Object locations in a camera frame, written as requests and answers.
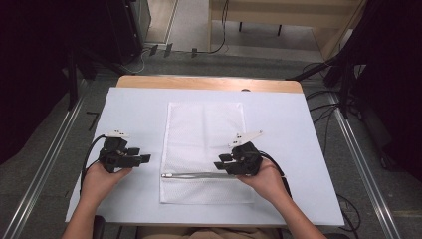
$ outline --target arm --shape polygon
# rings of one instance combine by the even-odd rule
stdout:
[[[130,172],[131,168],[125,168],[119,172],[108,173],[100,163],[94,163],[87,172],[80,201],[62,239],[91,239],[97,207],[114,186]]]
[[[237,176],[271,202],[286,220],[294,238],[325,238],[289,196],[276,167],[267,159],[256,176]]]

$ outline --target wooden table edge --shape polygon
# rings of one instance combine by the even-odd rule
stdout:
[[[259,80],[226,77],[181,77],[181,76],[122,76],[117,88],[188,89],[215,91],[303,93],[302,86],[296,81]]]

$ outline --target person's left hand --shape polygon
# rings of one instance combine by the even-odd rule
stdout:
[[[124,168],[118,172],[109,173],[99,162],[94,163],[85,176],[81,200],[98,207],[114,186],[130,172],[131,168]]]

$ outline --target white fabric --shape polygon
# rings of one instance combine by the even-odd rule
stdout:
[[[161,173],[218,170],[214,161],[229,153],[228,143],[245,131],[240,103],[169,103]],[[175,204],[252,203],[252,189],[222,178],[161,178],[160,202]]]

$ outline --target wire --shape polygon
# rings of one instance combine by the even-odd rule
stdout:
[[[331,120],[331,116],[334,113],[335,109],[337,107],[334,107],[331,112],[328,115],[328,119],[326,120],[326,126],[325,126],[325,135],[324,135],[324,140],[323,140],[323,151],[322,151],[322,155],[325,157],[325,152],[326,152],[326,140],[327,140],[327,136],[328,136],[328,126],[329,126],[329,120]]]
[[[142,72],[143,69],[145,69],[145,61],[143,60],[143,54],[145,54],[145,53],[147,53],[149,51],[150,50],[145,50],[145,51],[142,52],[142,54],[140,54],[140,60],[142,61],[142,68],[140,70],[138,70],[138,71],[132,71],[132,70],[126,68],[124,65],[121,65],[121,67],[124,68],[125,70],[127,70],[128,72],[134,73],[134,74]]]
[[[292,197],[288,181],[286,180],[286,176],[283,173],[282,169],[279,167],[279,164],[271,156],[269,156],[266,152],[259,150],[259,153],[260,153],[261,156],[267,158],[269,161],[271,161],[274,164],[274,166],[277,168],[277,171],[279,172],[280,176],[282,177],[282,181],[283,181],[283,184],[286,187],[286,191],[289,193],[290,197]]]
[[[97,138],[93,141],[93,143],[91,143],[90,148],[88,148],[88,152],[87,152],[87,155],[85,156],[84,163],[83,163],[83,165],[82,165],[82,170],[81,170],[81,188],[80,188],[80,194],[81,194],[81,191],[82,191],[82,185],[83,185],[83,183],[84,183],[85,176],[87,175],[87,169],[86,169],[86,167],[87,167],[88,158],[90,157],[90,154],[91,154],[91,151],[93,150],[94,145],[96,145],[96,143],[97,143],[100,139],[102,139],[103,137],[106,137],[106,136],[105,136],[104,134],[102,134],[102,135],[98,136],[98,137],[97,137]]]
[[[351,230],[357,230],[357,229],[359,229],[359,227],[360,227],[360,224],[361,224],[361,219],[360,219],[360,213],[359,213],[359,211],[357,210],[357,208],[353,205],[353,203],[351,203],[347,198],[345,198],[345,197],[343,197],[343,196],[341,196],[340,194],[338,194],[338,193],[336,193],[335,194],[337,197],[339,197],[339,198],[341,198],[341,199],[343,199],[344,201],[346,201],[353,209],[354,209],[354,211],[356,212],[356,214],[357,214],[357,226],[356,227],[354,227],[353,226],[353,224],[351,224],[350,225],[350,228],[351,228]],[[344,230],[344,231],[348,231],[348,232],[350,232],[351,230],[350,229],[346,229],[346,228],[342,228],[342,227],[339,227],[341,230]]]
[[[339,106],[339,103],[322,105],[322,106],[310,109],[310,112],[313,112],[313,111],[316,111],[316,110],[319,110],[319,109],[322,109],[322,108],[326,108],[326,107],[338,107],[338,106]]]
[[[311,65],[319,65],[319,64],[321,64],[321,63],[310,63],[310,64],[307,64],[306,66],[304,66],[303,68],[302,68],[302,74],[305,72],[305,69],[307,68],[307,67],[309,67],[309,66],[311,66]],[[319,75],[322,77],[322,78],[325,78],[325,76],[322,74],[322,72],[321,71],[319,71]]]
[[[318,91],[318,92],[314,92],[314,93],[309,94],[309,95],[306,97],[306,100],[308,101],[308,100],[310,100],[311,98],[314,98],[314,97],[316,97],[316,96],[318,96],[318,95],[322,95],[322,94],[325,94],[325,93],[334,93],[334,94],[338,94],[338,92],[335,92],[335,91]]]
[[[345,214],[345,212],[343,211],[343,210],[341,210],[341,215],[343,216],[343,218],[347,221],[347,223],[348,223],[348,225],[350,226],[350,227],[352,227],[353,226],[353,224],[351,223],[351,221],[350,221],[350,218],[348,218],[348,216]],[[353,232],[353,235],[354,235],[354,237],[356,238],[356,239],[359,239],[359,236],[357,235],[357,232],[356,232],[356,230],[350,230],[349,232]]]
[[[229,11],[229,2],[230,2],[230,0],[226,0],[226,2],[224,3],[223,13],[221,15],[221,25],[223,26],[223,42],[221,43],[220,47],[217,50],[214,50],[212,52],[203,52],[203,51],[201,52],[201,51],[199,51],[199,52],[196,52],[196,54],[214,54],[214,53],[217,53],[221,50],[221,48],[226,43],[226,21],[227,21],[227,13]],[[167,50],[157,49],[157,51],[166,52]],[[192,54],[192,52],[187,52],[187,51],[170,51],[170,52]]]
[[[221,48],[226,43],[226,20],[227,20],[227,12],[229,11],[229,0],[226,0],[226,3],[223,7],[223,14],[221,15],[221,25],[223,26],[223,42],[221,43],[220,47],[212,52],[209,52],[208,54],[214,54],[221,50]]]
[[[326,111],[324,111],[322,114],[320,114],[320,115],[319,115],[319,118],[318,118],[318,119],[315,119],[315,120],[313,121],[313,123],[314,123],[314,124],[316,124],[316,123],[317,123],[317,122],[319,122],[320,120],[323,120],[323,119],[327,118],[327,117],[329,116],[329,114],[328,114],[328,115],[326,115],[325,113],[329,112],[329,111],[330,111],[330,110],[332,110],[332,109],[336,109],[336,108],[338,108],[338,106],[332,106],[332,107],[329,107]]]
[[[118,227],[117,236],[115,236],[115,239],[120,239],[121,231],[123,230],[123,226]]]

